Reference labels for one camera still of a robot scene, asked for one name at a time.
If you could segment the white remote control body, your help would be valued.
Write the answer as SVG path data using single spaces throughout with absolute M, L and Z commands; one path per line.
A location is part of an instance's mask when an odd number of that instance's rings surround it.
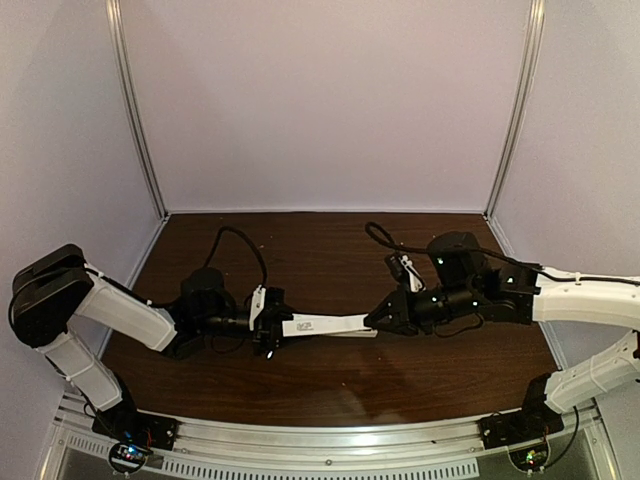
M 338 338 L 376 338 L 377 330 L 361 329 L 339 332 L 303 332 L 299 337 L 338 337 Z

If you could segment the white remote back cover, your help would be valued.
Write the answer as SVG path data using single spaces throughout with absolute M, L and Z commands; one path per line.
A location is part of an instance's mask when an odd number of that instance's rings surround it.
M 329 316 L 294 314 L 291 320 L 282 322 L 284 337 L 299 337 L 303 332 L 339 332 L 370 329 L 364 325 L 365 314 Z

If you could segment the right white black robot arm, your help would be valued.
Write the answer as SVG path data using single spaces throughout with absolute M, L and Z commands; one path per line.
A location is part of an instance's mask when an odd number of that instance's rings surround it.
M 397 288 L 364 320 L 404 336 L 438 334 L 467 316 L 531 325 L 579 322 L 621 327 L 621 340 L 581 363 L 533 379 L 521 408 L 481 419 L 486 442 L 538 437 L 562 429 L 562 416 L 581 402 L 639 377 L 639 281 L 566 272 L 518 261 L 481 247 L 470 232 L 448 232 L 425 247 L 396 243 L 381 225 L 367 235 L 390 249 L 385 259 Z

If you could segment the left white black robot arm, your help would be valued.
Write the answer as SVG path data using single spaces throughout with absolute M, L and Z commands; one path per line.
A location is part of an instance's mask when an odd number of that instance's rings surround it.
M 239 306 L 223 274 L 210 266 L 184 279 L 175 300 L 154 303 L 89 265 L 74 244 L 20 270 L 11 289 L 8 321 L 16 337 L 76 386 L 94 412 L 96 431 L 126 443 L 156 442 L 174 427 L 138 410 L 124 381 L 72 331 L 72 318 L 87 318 L 164 356 L 183 359 L 207 336 L 249 338 L 257 353 L 272 352 L 283 322 L 294 313 L 283 290 L 274 287 L 259 287 L 252 307 Z

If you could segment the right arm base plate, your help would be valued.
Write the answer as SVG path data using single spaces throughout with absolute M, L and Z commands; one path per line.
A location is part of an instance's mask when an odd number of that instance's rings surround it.
M 564 429 L 562 417 L 527 414 L 522 410 L 494 413 L 477 422 L 483 446 L 486 450 L 520 444 Z

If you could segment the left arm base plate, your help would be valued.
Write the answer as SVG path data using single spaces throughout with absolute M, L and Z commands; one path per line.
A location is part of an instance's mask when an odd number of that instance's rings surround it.
M 99 411 L 92 431 L 122 443 L 151 450 L 171 451 L 176 440 L 178 421 L 175 418 L 139 411 Z

